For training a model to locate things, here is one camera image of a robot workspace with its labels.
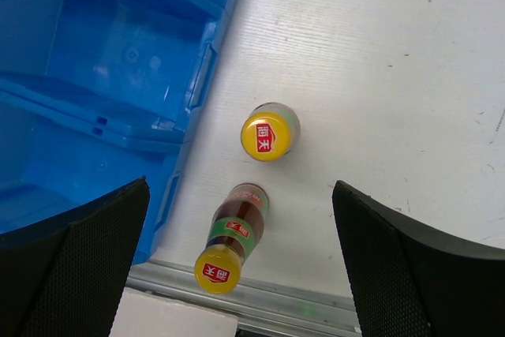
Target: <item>white surface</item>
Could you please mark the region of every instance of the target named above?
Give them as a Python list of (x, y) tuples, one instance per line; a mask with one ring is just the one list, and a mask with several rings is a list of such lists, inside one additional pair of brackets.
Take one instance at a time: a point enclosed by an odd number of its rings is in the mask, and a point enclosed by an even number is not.
[(111, 337), (234, 337), (237, 318), (125, 288)]
[[(239, 0), (155, 257), (193, 265), (227, 192), (256, 182), (272, 208), (243, 276), (350, 296), (337, 179), (505, 247), (504, 62), (505, 0)], [(239, 142), (267, 101), (302, 123), (301, 143), (273, 164)]]

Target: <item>clear bottle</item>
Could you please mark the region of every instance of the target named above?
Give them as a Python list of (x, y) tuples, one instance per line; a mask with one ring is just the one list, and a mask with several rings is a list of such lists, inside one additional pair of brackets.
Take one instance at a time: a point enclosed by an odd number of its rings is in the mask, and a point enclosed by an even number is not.
[(300, 132), (300, 120), (291, 108), (281, 103), (265, 103), (244, 123), (242, 147), (258, 161), (274, 161), (291, 150)]
[(205, 250), (195, 263), (195, 278), (211, 294), (227, 294), (237, 286), (245, 263), (264, 232), (267, 194), (257, 185), (233, 188), (212, 219)]

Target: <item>soy sauce bottle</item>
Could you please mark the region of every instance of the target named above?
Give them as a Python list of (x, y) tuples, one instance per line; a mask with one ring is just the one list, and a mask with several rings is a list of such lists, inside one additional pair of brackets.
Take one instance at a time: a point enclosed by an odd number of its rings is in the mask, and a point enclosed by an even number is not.
[(260, 242), (268, 213), (267, 194), (249, 183), (233, 188), (212, 219), (205, 250), (195, 263), (195, 278), (211, 294), (237, 286), (242, 266)]

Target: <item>bottle cap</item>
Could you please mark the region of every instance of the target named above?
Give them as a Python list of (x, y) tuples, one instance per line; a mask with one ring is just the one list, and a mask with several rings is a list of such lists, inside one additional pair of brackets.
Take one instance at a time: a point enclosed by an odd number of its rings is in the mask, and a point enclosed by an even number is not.
[(242, 271), (239, 255), (226, 245), (213, 245), (195, 263), (195, 278), (210, 294), (228, 294), (237, 286)]
[(290, 150), (290, 126), (278, 114), (260, 112), (245, 122), (241, 142), (252, 158), (263, 162), (274, 161)]

